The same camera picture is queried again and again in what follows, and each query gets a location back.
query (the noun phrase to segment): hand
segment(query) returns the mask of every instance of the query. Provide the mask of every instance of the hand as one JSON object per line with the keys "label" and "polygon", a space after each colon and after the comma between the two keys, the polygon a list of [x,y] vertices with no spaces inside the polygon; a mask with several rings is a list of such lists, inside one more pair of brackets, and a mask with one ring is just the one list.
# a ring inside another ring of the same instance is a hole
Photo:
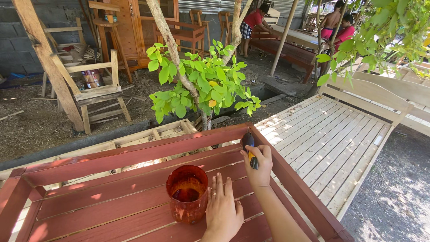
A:
{"label": "hand", "polygon": [[245,161],[246,174],[248,174],[249,183],[252,189],[258,187],[270,187],[270,172],[272,171],[272,151],[270,146],[245,146],[245,148],[251,151],[258,160],[258,170],[254,170],[249,164],[248,153],[241,150],[240,153],[243,155],[243,160]]}
{"label": "hand", "polygon": [[212,178],[212,190],[208,187],[207,229],[202,242],[228,242],[243,224],[243,207],[239,201],[235,205],[231,178],[227,177],[225,190],[222,183],[222,176],[217,173],[217,177]]}

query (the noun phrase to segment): red shirt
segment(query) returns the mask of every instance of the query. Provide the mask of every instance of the red shirt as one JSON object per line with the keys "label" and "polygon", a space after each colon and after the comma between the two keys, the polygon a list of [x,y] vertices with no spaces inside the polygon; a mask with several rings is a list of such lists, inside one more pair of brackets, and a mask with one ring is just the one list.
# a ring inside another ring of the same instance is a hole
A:
{"label": "red shirt", "polygon": [[338,41],[335,43],[335,47],[336,47],[335,50],[336,51],[338,50],[342,42],[344,42],[345,40],[351,39],[352,36],[354,35],[354,32],[355,32],[354,26],[349,26],[339,31],[335,39],[340,39],[341,41]]}
{"label": "red shirt", "polygon": [[262,23],[263,16],[260,14],[260,9],[256,9],[254,12],[250,13],[243,20],[251,29],[254,29],[256,25]]}

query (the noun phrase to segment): red shorts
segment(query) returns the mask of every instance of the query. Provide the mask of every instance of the red shorts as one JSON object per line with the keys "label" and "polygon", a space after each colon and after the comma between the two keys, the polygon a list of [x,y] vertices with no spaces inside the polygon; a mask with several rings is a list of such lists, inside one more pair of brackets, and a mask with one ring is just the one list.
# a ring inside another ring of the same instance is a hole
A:
{"label": "red shorts", "polygon": [[330,36],[332,35],[332,33],[333,33],[333,29],[332,28],[323,28],[321,30],[321,38],[324,38],[324,39],[328,40],[330,38]]}

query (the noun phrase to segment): wooden cabinet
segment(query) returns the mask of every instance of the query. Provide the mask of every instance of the wooden cabinet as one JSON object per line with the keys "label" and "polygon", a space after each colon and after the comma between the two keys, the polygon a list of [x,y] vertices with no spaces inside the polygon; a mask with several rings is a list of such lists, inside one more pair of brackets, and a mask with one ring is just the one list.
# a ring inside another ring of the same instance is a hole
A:
{"label": "wooden cabinet", "polygon": [[[166,20],[179,21],[178,0],[159,0]],[[120,6],[118,32],[130,70],[147,68],[150,59],[146,49],[154,44],[154,18],[146,0],[110,0]]]}

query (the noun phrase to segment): plaid shorts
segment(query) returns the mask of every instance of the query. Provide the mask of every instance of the plaid shorts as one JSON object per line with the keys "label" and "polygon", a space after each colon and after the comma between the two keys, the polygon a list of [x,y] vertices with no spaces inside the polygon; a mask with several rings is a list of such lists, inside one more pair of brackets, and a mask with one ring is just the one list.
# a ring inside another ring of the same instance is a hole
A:
{"label": "plaid shorts", "polygon": [[242,22],[242,24],[240,25],[240,32],[242,33],[242,38],[244,39],[251,38],[252,29],[247,23]]}

